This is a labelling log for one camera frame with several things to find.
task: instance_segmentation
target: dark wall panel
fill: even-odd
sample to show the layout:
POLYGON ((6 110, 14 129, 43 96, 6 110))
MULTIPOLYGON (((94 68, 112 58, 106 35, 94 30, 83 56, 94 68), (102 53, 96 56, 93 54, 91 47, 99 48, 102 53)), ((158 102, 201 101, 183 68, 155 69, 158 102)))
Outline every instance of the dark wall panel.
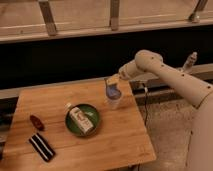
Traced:
POLYGON ((0 45, 0 88, 102 77, 117 72, 140 49, 182 66, 198 52, 198 64, 213 62, 213 26, 144 31, 0 45))

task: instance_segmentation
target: red object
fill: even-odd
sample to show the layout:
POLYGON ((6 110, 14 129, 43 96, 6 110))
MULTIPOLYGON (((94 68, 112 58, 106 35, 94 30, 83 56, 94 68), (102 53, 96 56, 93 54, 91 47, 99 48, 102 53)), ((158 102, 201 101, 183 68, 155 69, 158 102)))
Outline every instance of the red object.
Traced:
POLYGON ((44 130, 44 124, 41 122, 41 120, 38 117, 34 115, 30 115, 30 121, 32 122, 33 126, 39 131, 44 130))

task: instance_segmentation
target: black and white striped object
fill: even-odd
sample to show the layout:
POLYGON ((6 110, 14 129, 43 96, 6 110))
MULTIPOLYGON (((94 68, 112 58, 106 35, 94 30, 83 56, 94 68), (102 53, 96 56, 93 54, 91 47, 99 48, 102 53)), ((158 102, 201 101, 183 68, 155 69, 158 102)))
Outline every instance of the black and white striped object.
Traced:
POLYGON ((33 135, 29 139, 29 142, 33 145, 35 150, 40 154, 44 161, 50 161, 55 155, 53 149, 39 133, 33 135))

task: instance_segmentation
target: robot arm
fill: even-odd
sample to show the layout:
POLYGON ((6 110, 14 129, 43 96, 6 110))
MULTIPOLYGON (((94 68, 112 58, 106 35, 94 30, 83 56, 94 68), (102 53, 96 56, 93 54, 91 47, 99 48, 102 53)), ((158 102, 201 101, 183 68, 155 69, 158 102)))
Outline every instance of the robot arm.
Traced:
POLYGON ((119 69, 120 78, 124 80, 129 80, 144 72, 157 75, 198 108, 192 128, 186 170, 212 171, 213 86, 164 64, 159 54, 147 50, 139 51, 134 60, 119 69))
POLYGON ((144 72, 157 75, 196 108, 213 92, 211 84, 164 64, 161 55, 148 50, 139 51, 134 60, 119 69, 120 78, 123 80, 129 80, 144 72))

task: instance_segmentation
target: wooden table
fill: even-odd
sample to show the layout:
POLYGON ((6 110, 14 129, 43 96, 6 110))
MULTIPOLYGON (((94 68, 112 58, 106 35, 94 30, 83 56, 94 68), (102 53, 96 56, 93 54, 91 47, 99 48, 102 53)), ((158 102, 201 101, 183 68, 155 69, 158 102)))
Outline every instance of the wooden table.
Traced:
POLYGON ((104 81, 27 89, 21 92, 3 151, 0 170, 67 171, 109 170, 155 160, 155 153, 127 82, 119 84, 123 99, 110 110, 104 81), (88 103, 100 112, 97 133, 77 138, 65 126, 66 103, 88 103), (45 125, 40 132, 56 156, 44 162, 28 139, 36 133, 29 121, 35 114, 45 125))

